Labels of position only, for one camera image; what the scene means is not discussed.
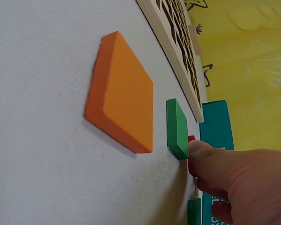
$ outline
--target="red wooden block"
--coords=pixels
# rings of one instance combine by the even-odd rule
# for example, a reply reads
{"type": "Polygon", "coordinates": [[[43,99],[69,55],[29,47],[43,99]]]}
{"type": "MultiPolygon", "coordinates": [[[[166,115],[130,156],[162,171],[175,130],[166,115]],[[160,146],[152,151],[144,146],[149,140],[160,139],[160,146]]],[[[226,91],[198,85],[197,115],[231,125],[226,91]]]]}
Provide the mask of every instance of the red wooden block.
{"type": "Polygon", "coordinates": [[[188,142],[195,141],[196,137],[194,135],[188,136],[188,142]]]}
{"type": "MultiPolygon", "coordinates": [[[[195,136],[188,136],[188,142],[195,141],[196,137],[195,136]]],[[[193,177],[199,177],[199,175],[196,173],[195,168],[193,167],[192,163],[190,160],[188,160],[188,171],[193,177]]]]}

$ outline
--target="green block edge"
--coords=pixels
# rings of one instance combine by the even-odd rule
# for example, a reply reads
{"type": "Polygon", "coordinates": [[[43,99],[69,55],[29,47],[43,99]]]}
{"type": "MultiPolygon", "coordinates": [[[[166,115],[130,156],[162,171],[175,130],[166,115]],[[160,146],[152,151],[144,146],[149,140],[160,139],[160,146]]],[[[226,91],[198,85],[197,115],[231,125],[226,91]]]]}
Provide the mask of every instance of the green block edge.
{"type": "Polygon", "coordinates": [[[167,146],[180,160],[189,158],[187,118],[177,99],[169,99],[167,108],[167,146]]]}
{"type": "Polygon", "coordinates": [[[201,199],[188,200],[187,202],[187,224],[201,225],[201,199]]]}

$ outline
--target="wooden frame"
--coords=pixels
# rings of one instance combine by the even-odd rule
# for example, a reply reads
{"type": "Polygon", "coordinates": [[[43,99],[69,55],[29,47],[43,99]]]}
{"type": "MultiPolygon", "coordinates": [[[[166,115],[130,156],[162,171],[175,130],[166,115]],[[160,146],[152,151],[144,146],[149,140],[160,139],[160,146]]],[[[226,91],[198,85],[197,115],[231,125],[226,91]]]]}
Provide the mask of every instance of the wooden frame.
{"type": "Polygon", "coordinates": [[[197,120],[203,119],[191,25],[181,0],[136,0],[155,33],[197,120]]]}

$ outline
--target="yellow background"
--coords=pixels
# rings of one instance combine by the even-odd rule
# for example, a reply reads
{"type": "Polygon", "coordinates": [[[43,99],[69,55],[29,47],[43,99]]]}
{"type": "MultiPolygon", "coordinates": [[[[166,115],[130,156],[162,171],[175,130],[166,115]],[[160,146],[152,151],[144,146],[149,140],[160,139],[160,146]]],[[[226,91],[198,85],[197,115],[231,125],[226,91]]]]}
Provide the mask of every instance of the yellow background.
{"type": "Polygon", "coordinates": [[[281,150],[281,0],[206,3],[189,15],[203,26],[202,64],[214,65],[208,100],[227,100],[236,150],[281,150]]]}

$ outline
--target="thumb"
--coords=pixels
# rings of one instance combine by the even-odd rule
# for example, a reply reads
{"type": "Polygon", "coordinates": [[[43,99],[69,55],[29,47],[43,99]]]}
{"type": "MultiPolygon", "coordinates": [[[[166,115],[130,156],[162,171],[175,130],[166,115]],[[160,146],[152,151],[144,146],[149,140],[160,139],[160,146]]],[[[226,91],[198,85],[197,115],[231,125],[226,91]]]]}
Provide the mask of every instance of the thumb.
{"type": "Polygon", "coordinates": [[[196,173],[208,183],[229,191],[240,174],[237,168],[242,170],[239,164],[244,152],[212,148],[201,141],[190,142],[189,151],[196,173]]]}

